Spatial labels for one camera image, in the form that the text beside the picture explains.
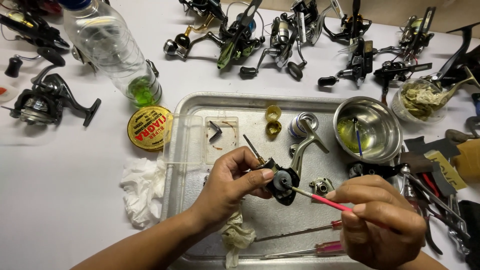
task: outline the person's left hand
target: person's left hand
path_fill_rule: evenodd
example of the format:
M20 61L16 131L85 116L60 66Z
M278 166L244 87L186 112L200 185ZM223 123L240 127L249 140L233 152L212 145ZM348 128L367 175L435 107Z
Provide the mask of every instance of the person's left hand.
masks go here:
M212 230L222 225L247 194L264 199L272 197L261 189L273 179L271 169L245 172L255 170L258 164L248 147L237 148L216 160L202 192L190 207L201 227Z

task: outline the white table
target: white table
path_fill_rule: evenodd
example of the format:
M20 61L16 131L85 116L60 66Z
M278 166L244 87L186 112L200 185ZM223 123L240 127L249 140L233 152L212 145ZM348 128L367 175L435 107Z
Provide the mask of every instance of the white table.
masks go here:
M124 16L145 57L153 60L160 71L159 81L163 87L161 105L171 111L185 95L196 91L380 98L381 86L373 81L372 74L367 76L360 89L352 81L341 81L331 91L319 91L317 79L344 69L347 57L346 54L337 53L344 46L330 41L325 34L315 47L303 47L308 65L301 82L293 80L285 73L285 69L279 71L275 68L263 68L256 78L242 80L239 77L241 64L234 64L219 72L216 68L219 50L211 42L196 45L186 62L179 59L167 61L162 51L163 44L167 39L183 33L186 25L192 23L177 1L117 0L112 1L112 5ZM267 24L281 14L269 10L260 12ZM335 31L339 29L338 19L327 18L326 23ZM63 26L52 25L56 25L62 37L67 38ZM13 37L11 31L5 27L4 30L7 37ZM399 36L397 31L398 27L373 24L365 39L372 39L376 48L396 45ZM0 82L21 90L30 88L30 78L48 63L25 62L19 78L8 78L3 74L8 59L13 54L34 56L35 48L25 42L5 41L2 38L0 44ZM433 62L431 72L438 71L460 44L459 36L436 34L419 61ZM472 40L471 48L478 44L480 40ZM260 54L260 51L255 52L244 65L256 66ZM377 56L374 70L393 57L392 54ZM65 109L61 125L56 130L49 127L41 133L46 138L41 145L0 147L2 269L68 269L114 242L138 232L126 217L119 181L127 158L148 157L153 160L156 154L140 150L129 141L125 129L135 108L113 84L102 74L93 74L88 65L81 65L70 54L64 58L66 67L54 72L65 79L78 102L90 107L96 98L100 98L102 104L86 129L82 126L83 118ZM296 51L293 60L300 62ZM264 64L267 63L273 63L269 56L264 60ZM419 72L414 76L428 73ZM389 102L395 92L396 89L390 90ZM3 105L12 107L14 101ZM404 125L404 138L424 135L426 142L430 142L443 138L448 128L466 131L465 119L474 115L469 93L460 90L448 106L449 113L440 124L428 127ZM0 128L25 128L25 123L9 117L8 111L0 112ZM480 202L478 189L472 187L461 190L458 197ZM429 247L423 250L449 269L468 269L448 239L446 227L435 219L431 225L433 238L444 255L433 255Z

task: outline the person's right hand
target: person's right hand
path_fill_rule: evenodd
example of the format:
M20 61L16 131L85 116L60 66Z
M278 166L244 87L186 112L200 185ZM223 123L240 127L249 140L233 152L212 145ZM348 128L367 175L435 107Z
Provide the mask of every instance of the person's right hand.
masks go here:
M418 256L424 245L425 220L380 176L350 179L326 198L355 204L353 212L342 212L340 240L350 258L374 269L392 270ZM397 232L382 229L370 221Z

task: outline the clear plastic bottle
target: clear plastic bottle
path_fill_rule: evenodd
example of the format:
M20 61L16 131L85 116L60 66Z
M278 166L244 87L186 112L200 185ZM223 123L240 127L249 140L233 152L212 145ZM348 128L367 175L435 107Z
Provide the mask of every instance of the clear plastic bottle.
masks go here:
M157 103L162 87L122 16L97 0L59 0L70 41L137 106Z

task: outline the tissue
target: tissue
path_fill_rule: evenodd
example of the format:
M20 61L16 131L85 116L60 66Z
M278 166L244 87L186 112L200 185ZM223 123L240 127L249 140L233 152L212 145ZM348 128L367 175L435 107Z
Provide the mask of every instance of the tissue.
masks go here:
M222 235L222 242L228 250L225 260L225 268L237 267L239 264L240 249L248 248L255 240L254 229L242 229L243 216L239 208L227 220L227 223L218 231Z
M131 159L123 166L120 187L128 218L134 226L150 228L160 221L161 204L152 201L162 198L165 188L165 163L158 159Z

